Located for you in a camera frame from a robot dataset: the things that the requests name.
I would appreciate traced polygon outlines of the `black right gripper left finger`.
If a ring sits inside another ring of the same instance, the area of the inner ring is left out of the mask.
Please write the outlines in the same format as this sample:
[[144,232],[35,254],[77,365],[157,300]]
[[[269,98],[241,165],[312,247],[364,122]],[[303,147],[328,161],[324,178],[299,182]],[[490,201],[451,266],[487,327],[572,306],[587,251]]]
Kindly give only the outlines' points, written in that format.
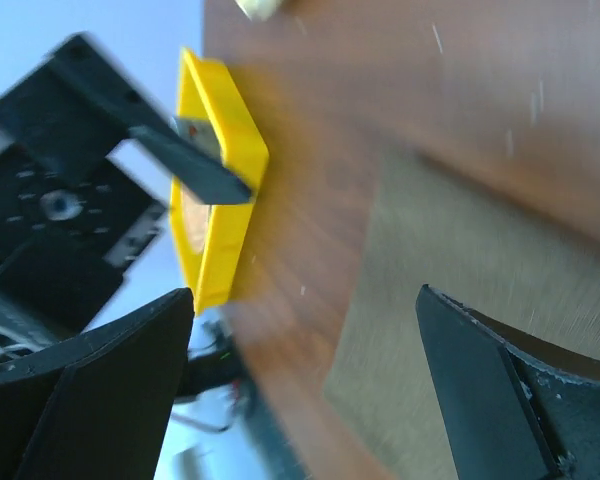
[[190,289],[0,365],[0,479],[151,479],[187,358]]

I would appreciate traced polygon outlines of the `brown cloth napkin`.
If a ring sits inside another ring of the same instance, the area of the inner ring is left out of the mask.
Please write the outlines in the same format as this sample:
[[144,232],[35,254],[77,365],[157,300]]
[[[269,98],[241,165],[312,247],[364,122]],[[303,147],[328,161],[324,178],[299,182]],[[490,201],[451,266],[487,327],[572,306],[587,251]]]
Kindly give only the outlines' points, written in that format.
[[428,285],[600,361],[600,254],[411,154],[390,154],[324,392],[401,479],[457,475],[416,314]]

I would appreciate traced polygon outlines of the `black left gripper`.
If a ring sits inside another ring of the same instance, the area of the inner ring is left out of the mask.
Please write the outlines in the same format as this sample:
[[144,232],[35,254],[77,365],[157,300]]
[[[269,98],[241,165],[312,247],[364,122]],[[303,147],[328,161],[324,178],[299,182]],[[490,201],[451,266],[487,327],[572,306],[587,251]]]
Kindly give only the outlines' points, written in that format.
[[166,205],[109,158],[135,140],[207,205],[250,187],[180,137],[78,33],[0,96],[0,345],[80,333],[160,234]]

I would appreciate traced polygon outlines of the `beige round plate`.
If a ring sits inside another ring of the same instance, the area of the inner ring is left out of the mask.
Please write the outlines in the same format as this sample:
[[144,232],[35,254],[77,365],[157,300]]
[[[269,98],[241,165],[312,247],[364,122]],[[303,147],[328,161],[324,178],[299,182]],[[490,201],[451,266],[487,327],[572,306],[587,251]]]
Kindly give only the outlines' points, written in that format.
[[275,15],[285,0],[235,0],[236,5],[251,21],[264,22]]

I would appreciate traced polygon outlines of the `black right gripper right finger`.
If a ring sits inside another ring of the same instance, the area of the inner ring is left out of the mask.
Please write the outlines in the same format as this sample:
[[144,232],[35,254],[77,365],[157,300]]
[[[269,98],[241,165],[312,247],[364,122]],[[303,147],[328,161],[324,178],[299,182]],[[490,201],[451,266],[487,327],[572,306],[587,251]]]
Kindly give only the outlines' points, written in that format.
[[416,314],[461,479],[600,479],[600,361],[423,286]]

